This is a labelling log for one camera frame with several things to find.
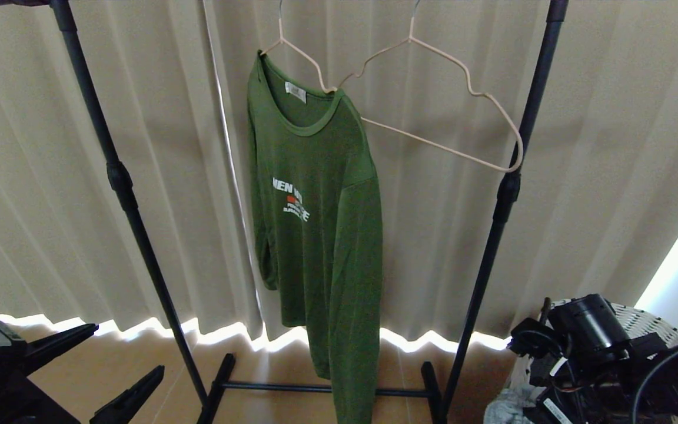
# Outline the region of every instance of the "black horizontal bar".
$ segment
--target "black horizontal bar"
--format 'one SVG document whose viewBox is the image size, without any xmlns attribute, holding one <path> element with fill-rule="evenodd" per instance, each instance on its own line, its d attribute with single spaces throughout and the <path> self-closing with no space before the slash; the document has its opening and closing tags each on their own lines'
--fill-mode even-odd
<svg viewBox="0 0 678 424">
<path fill-rule="evenodd" d="M 224 389 L 249 389 L 249 390 L 275 390 L 280 392 L 312 392 L 331 393 L 331 386 L 320 385 L 297 385 L 297 384 L 270 384 L 270 383 L 244 383 L 240 381 L 227 381 L 222 383 Z M 407 389 L 376 389 L 377 396 L 400 396 L 404 398 L 430 398 L 434 394 L 427 390 Z"/>
</svg>

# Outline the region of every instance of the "empty hanger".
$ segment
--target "empty hanger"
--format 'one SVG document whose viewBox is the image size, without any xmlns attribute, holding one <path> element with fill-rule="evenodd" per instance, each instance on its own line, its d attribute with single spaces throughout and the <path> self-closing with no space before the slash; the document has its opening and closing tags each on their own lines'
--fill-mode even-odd
<svg viewBox="0 0 678 424">
<path fill-rule="evenodd" d="M 454 155 L 461 156 L 461 157 L 469 159 L 471 161 L 478 162 L 479 164 L 484 164 L 485 166 L 491 167 L 491 168 L 493 168 L 497 171 L 501 171 L 501 172 L 516 171 L 520 167 L 520 165 L 522 165 L 522 155 L 524 154 L 524 147 L 522 145 L 522 136 L 520 136 L 520 132 L 517 130 L 517 127 L 514 125 L 514 122 L 511 120 L 511 118 L 509 118 L 509 114 L 507 114 L 506 111 L 504 110 L 504 108 L 501 107 L 501 104 L 498 103 L 498 100 L 496 100 L 493 96 L 491 96 L 488 93 L 478 93 L 478 92 L 473 91 L 473 85 L 471 84 L 471 81 L 470 81 L 470 71 L 465 64 L 460 62 L 459 59 L 452 57 L 450 54 L 447 54 L 444 51 L 438 50 L 438 48 L 435 48 L 434 46 L 431 46 L 428 43 L 425 43 L 424 41 L 420 41 L 419 39 L 414 37 L 413 30 L 414 30 L 414 27 L 415 27 L 415 14 L 417 13 L 417 6 L 419 4 L 420 4 L 420 0 L 416 0 L 414 10 L 412 11 L 412 18 L 410 19 L 410 34 L 407 35 L 407 37 L 404 40 L 399 41 L 399 43 L 397 43 L 393 46 L 384 48 L 383 50 L 377 51 L 376 54 L 373 54 L 372 56 L 368 57 L 368 59 L 366 59 L 366 61 L 363 62 L 363 68 L 360 70 L 360 73 L 358 73 L 358 74 L 351 73 L 350 75 L 347 75 L 339 83 L 339 87 L 341 87 L 342 84 L 344 84 L 346 80 L 349 80 L 350 77 L 354 76 L 356 78 L 360 78 L 361 76 L 363 76 L 363 73 L 365 73 L 366 65 L 368 65 L 368 62 L 370 62 L 372 59 L 374 59 L 375 57 L 378 57 L 380 54 L 383 54 L 387 51 L 398 48 L 401 45 L 415 43 L 417 45 L 422 46 L 423 48 L 425 48 L 427 50 L 433 51 L 433 53 L 436 53 L 439 56 L 444 57 L 444 59 L 447 59 L 450 62 L 454 62 L 455 64 L 458 65 L 458 67 L 462 68 L 462 70 L 465 72 L 465 78 L 466 78 L 466 81 L 467 81 L 467 91 L 469 92 L 469 94 L 471 96 L 485 97 L 486 99 L 490 100 L 498 108 L 499 112 L 501 112 L 501 116 L 503 116 L 504 119 L 506 120 L 506 123 L 509 124 L 509 128 L 511 129 L 511 132 L 513 132 L 514 136 L 517 137 L 517 160 L 514 162 L 514 164 L 511 167 L 508 167 L 508 168 L 507 167 L 501 167 L 501 166 L 498 166 L 497 164 L 492 164 L 490 162 L 486 162 L 482 159 L 476 158 L 474 156 L 470 156 L 466 153 L 457 152 L 457 150 L 453 150 L 452 148 L 448 148 L 448 147 L 445 147 L 444 145 L 440 145 L 440 144 L 434 143 L 430 140 L 426 140 L 423 137 L 418 137 L 414 134 L 410 134 L 409 132 L 398 130 L 397 128 L 393 128 L 391 126 L 388 126 L 388 125 L 385 125 L 385 124 L 382 124 L 382 123 L 379 123 L 379 122 L 376 122 L 376 121 L 371 121 L 368 118 L 361 118 L 361 119 L 363 119 L 363 121 L 365 121 L 367 123 L 374 124 L 374 125 L 377 125 L 379 127 L 398 132 L 399 134 L 403 134 L 403 135 L 406 135 L 408 137 L 412 137 L 415 140 L 422 141 L 423 143 L 430 144 L 433 147 L 442 148 L 442 150 L 446 150 L 449 153 L 454 153 Z M 315 64 L 315 62 L 312 59 L 310 59 L 310 61 L 313 62 L 313 64 L 316 67 L 318 67 L 318 65 Z"/>
<path fill-rule="evenodd" d="M 321 83 L 321 89 L 323 90 L 324 93 L 332 93 L 337 90 L 336 87 L 331 87 L 331 88 L 326 88 L 325 84 L 323 84 L 323 74 L 321 73 L 321 67 L 318 65 L 318 62 L 315 62 L 312 57 L 308 56 L 307 53 L 304 51 L 300 50 L 296 45 L 293 45 L 290 43 L 290 40 L 287 40 L 284 38 L 284 29 L 282 28 L 282 2 L 283 0 L 279 0 L 279 39 L 275 41 L 272 45 L 268 46 L 265 50 L 261 52 L 261 56 L 266 55 L 269 51 L 274 49 L 277 45 L 288 45 L 290 46 L 294 51 L 298 52 L 300 56 L 304 57 L 305 59 L 310 60 L 310 62 L 313 64 L 315 67 L 315 70 L 318 71 L 318 81 Z"/>
</svg>

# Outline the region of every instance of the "brown tiled floor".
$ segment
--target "brown tiled floor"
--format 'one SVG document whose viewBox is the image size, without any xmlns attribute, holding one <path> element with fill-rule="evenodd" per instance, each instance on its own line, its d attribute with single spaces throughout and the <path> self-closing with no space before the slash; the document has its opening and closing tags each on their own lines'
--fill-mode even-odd
<svg viewBox="0 0 678 424">
<path fill-rule="evenodd" d="M 27 340 L 49 334 L 45 327 L 17 329 Z M 224 355 L 237 357 L 232 379 L 270 383 L 326 384 L 313 372 L 310 354 L 303 343 L 292 343 L 277 352 L 253 352 L 244 336 L 234 336 L 217 344 L 196 344 L 193 356 L 207 389 L 215 378 Z M 433 362 L 440 386 L 444 386 L 453 354 L 432 344 L 413 353 L 404 353 L 386 341 L 381 342 L 379 384 L 382 387 L 422 388 L 420 365 Z M 472 344 L 459 389 L 454 398 L 450 424 L 482 422 L 483 410 L 506 381 L 514 355 Z M 132 340 L 120 340 L 116 333 L 94 336 L 48 366 L 31 379 L 81 422 L 95 410 L 130 387 L 156 365 L 164 365 L 164 381 L 135 416 L 133 423 L 193 423 L 200 413 L 174 340 L 146 330 Z M 317 423 L 336 422 L 331 395 L 290 392 L 228 390 L 214 421 L 224 423 Z M 430 422 L 424 399 L 378 397 L 374 422 Z"/>
</svg>

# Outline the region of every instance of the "curtain fold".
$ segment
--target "curtain fold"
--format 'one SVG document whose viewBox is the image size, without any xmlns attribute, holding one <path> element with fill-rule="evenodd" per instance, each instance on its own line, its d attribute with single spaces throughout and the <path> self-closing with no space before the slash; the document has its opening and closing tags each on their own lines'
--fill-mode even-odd
<svg viewBox="0 0 678 424">
<path fill-rule="evenodd" d="M 285 36 L 328 84 L 406 37 L 412 1 L 285 0 Z M 117 150 L 181 320 L 280 325 L 250 255 L 245 85 L 277 0 L 72 2 Z M 420 2 L 418 38 L 524 108 L 548 2 Z M 316 87 L 312 65 L 270 53 Z M 361 115 L 493 162 L 514 143 L 454 65 L 415 45 L 344 86 Z M 501 174 L 366 126 L 384 209 L 384 327 L 455 340 Z M 477 329 L 543 296 L 632 305 L 678 236 L 678 2 L 571 2 Z M 0 8 L 0 313 L 162 319 L 49 8 Z"/>
</svg>

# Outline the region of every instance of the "long-sleeve shirt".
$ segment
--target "long-sleeve shirt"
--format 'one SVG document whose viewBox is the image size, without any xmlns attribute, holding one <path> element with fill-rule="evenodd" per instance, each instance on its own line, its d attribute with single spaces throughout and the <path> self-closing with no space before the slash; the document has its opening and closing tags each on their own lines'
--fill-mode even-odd
<svg viewBox="0 0 678 424">
<path fill-rule="evenodd" d="M 304 88 L 267 56 L 248 81 L 255 250 L 282 322 L 304 325 L 339 424 L 369 424 L 380 328 L 382 223 L 360 115 L 342 90 Z"/>
</svg>

